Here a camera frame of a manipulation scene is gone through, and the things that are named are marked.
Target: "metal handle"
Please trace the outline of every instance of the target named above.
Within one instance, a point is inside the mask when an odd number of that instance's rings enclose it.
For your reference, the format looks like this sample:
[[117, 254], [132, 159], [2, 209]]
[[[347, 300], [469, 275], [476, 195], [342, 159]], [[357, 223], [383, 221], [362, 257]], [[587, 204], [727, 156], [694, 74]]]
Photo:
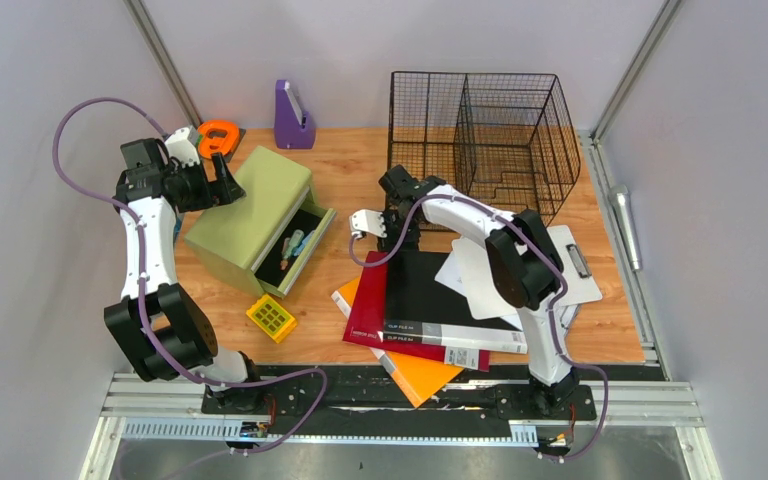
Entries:
[[632, 270], [640, 270], [640, 249], [637, 247], [637, 237], [634, 234], [634, 222], [631, 219], [631, 197], [625, 185], [617, 185], [608, 194], [608, 200], [614, 207], [617, 223], [620, 226], [620, 234], [625, 243], [628, 260]]

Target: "wire mesh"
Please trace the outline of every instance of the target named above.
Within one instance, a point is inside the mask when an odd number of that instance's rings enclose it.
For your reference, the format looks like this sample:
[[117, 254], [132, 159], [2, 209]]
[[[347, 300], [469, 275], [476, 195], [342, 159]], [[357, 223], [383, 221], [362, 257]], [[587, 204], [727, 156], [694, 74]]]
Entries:
[[556, 75], [393, 72], [387, 166], [398, 164], [548, 225], [581, 157]]

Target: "wooden tabletop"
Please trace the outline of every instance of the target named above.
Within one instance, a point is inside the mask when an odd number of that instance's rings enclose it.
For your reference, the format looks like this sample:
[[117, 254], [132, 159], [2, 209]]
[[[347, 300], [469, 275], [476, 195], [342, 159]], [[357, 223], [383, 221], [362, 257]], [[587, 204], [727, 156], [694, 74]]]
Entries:
[[[258, 145], [310, 168], [318, 202], [337, 210], [317, 251], [290, 294], [281, 300], [298, 319], [298, 327], [282, 343], [273, 342], [246, 317], [256, 298], [210, 276], [183, 241], [177, 243], [175, 251], [181, 285], [210, 319], [219, 343], [246, 353], [255, 363], [377, 363], [368, 348], [342, 341], [346, 319], [331, 300], [331, 293], [360, 275], [361, 267], [348, 256], [348, 217], [362, 208], [383, 207], [378, 178], [387, 167], [387, 129], [321, 128], [312, 150], [279, 150], [271, 130], [249, 130], [231, 160], [231, 171], [236, 171]], [[183, 233], [198, 215], [186, 215]], [[582, 362], [642, 362], [643, 351], [584, 162], [578, 183], [552, 224], [569, 225], [604, 294], [600, 302], [582, 306], [567, 337], [570, 354]], [[420, 246], [449, 252], [456, 237], [451, 232], [424, 232]], [[375, 240], [367, 237], [358, 242], [356, 253], [365, 258], [366, 251], [374, 248]], [[524, 363], [527, 358], [492, 355], [495, 363]]]

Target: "yellow basket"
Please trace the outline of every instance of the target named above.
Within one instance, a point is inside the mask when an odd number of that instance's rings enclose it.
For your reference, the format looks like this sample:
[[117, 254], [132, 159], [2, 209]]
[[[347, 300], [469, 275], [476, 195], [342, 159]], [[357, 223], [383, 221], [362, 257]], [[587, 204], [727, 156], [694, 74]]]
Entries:
[[296, 317], [266, 294], [246, 310], [246, 315], [275, 343], [281, 343], [299, 324]]

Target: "purple file holder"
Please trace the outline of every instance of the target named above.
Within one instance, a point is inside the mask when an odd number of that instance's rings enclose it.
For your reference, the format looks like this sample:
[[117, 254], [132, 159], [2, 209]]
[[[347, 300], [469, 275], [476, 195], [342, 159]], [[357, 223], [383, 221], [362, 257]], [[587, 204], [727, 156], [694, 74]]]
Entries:
[[[310, 112], [301, 108], [298, 98], [290, 98], [294, 95], [292, 88], [287, 89], [287, 80], [275, 82], [275, 145], [278, 148], [313, 148], [316, 141], [316, 123]], [[299, 123], [297, 113], [301, 113]]]

